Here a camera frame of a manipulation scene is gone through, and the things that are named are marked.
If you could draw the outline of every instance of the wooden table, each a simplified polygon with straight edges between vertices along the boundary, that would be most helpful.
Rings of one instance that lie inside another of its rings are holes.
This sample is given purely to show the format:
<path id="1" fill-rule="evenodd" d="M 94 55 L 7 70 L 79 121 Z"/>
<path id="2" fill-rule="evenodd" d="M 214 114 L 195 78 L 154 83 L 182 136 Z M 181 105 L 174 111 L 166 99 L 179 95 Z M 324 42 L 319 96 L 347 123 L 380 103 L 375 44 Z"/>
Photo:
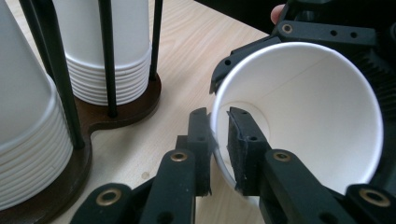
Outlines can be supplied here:
<path id="1" fill-rule="evenodd" d="M 11 11 L 38 56 L 18 0 L 7 0 Z M 150 24 L 154 1 L 149 0 Z M 192 0 L 166 0 L 158 73 L 163 91 L 157 109 L 148 118 L 128 127 L 92 134 L 92 170 L 79 199 L 53 223 L 67 223 L 85 198 L 110 182 L 131 189 L 155 176 L 163 154 L 175 147 L 177 136 L 187 134 L 189 114 L 207 107 L 212 72 L 218 62 L 266 34 Z M 224 181 L 212 162 L 213 195 L 197 199 L 196 223 L 263 223 L 257 206 L 247 203 Z"/>

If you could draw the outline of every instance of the metal rivet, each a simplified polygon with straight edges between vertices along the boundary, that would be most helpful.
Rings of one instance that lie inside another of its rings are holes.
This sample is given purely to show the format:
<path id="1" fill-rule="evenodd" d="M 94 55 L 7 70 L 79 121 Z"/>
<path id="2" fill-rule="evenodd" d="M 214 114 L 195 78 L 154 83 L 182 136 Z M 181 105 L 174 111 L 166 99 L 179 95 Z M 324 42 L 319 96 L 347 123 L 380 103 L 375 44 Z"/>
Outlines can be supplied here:
<path id="1" fill-rule="evenodd" d="M 172 161 L 184 161 L 188 158 L 187 154 L 184 152 L 175 152 L 172 154 L 171 159 Z"/>
<path id="2" fill-rule="evenodd" d="M 98 195 L 96 198 L 96 203 L 101 206 L 109 206 L 113 203 L 116 203 L 120 199 L 121 194 L 122 193 L 119 189 L 107 189 Z"/>
<path id="3" fill-rule="evenodd" d="M 274 153 L 274 158 L 277 161 L 290 161 L 291 157 L 288 153 L 285 152 L 276 152 Z"/>
<path id="4" fill-rule="evenodd" d="M 390 200 L 387 196 L 373 189 L 361 189 L 359 195 L 367 202 L 379 207 L 389 207 Z"/>
<path id="5" fill-rule="evenodd" d="M 286 34 L 290 34 L 291 32 L 293 32 L 293 27 L 289 24 L 284 24 L 282 26 L 282 31 L 285 32 Z"/>

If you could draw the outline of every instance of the dark brown wooden base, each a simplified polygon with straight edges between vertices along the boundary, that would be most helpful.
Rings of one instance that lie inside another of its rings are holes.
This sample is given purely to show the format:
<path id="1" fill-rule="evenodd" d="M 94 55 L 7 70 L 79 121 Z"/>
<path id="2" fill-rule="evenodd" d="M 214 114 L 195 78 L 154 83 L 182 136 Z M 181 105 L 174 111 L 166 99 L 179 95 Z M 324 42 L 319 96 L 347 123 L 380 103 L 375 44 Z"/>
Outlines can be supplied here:
<path id="1" fill-rule="evenodd" d="M 157 75 L 156 80 L 148 83 L 142 96 L 117 107 L 118 115 L 115 118 L 107 115 L 107 106 L 90 105 L 76 98 L 85 147 L 73 151 L 61 175 L 46 189 L 24 203 L 0 211 L 0 223 L 43 223 L 72 205 L 91 169 L 91 134 L 97 130 L 127 126 L 145 118 L 156 108 L 161 88 L 161 80 Z"/>

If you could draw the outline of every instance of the wood grain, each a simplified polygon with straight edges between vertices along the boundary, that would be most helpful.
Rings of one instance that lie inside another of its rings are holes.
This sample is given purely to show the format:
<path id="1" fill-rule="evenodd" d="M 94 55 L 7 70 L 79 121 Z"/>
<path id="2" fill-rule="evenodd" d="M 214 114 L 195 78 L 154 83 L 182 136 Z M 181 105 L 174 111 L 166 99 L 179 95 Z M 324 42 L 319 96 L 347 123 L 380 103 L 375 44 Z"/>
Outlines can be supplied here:
<path id="1" fill-rule="evenodd" d="M 149 0 L 151 25 L 153 2 Z M 18 1 L 7 3 L 38 57 Z M 155 176 L 163 154 L 174 149 L 179 134 L 187 133 L 190 112 L 199 107 L 211 111 L 215 95 L 209 95 L 209 84 L 217 63 L 231 50 L 264 36 L 192 0 L 164 1 L 158 107 L 136 124 L 92 134 L 92 170 L 85 189 L 52 222 L 69 222 L 85 198 L 106 183 L 135 188 Z M 211 179 L 213 195 L 197 200 L 196 223 L 263 223 L 259 209 L 226 185 L 214 162 Z"/>

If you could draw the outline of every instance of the black metal rod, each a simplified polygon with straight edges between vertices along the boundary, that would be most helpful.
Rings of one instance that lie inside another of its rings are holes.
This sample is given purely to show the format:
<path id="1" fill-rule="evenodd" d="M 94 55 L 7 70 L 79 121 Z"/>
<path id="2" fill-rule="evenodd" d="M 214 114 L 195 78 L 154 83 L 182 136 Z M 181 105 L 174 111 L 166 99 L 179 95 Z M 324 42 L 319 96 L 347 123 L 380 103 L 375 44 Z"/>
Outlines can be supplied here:
<path id="1" fill-rule="evenodd" d="M 114 118 L 117 116 L 117 98 L 111 1 L 99 0 L 98 3 L 102 27 L 103 53 L 105 57 L 108 115 Z"/>
<path id="2" fill-rule="evenodd" d="M 151 66 L 149 68 L 150 80 L 155 80 L 155 76 L 157 75 L 158 50 L 160 48 L 162 17 L 163 17 L 163 0 L 155 0 L 154 24 L 152 28 Z"/>
<path id="3" fill-rule="evenodd" d="M 53 72 L 54 82 L 64 106 L 72 144 L 75 149 L 83 148 L 85 144 L 81 135 L 55 7 L 52 1 L 48 0 L 20 0 L 20 3 L 29 26 L 35 29 L 32 35 L 42 41 L 41 48 L 45 49 L 43 50 L 45 55 L 41 57 L 49 60 L 49 67 Z"/>

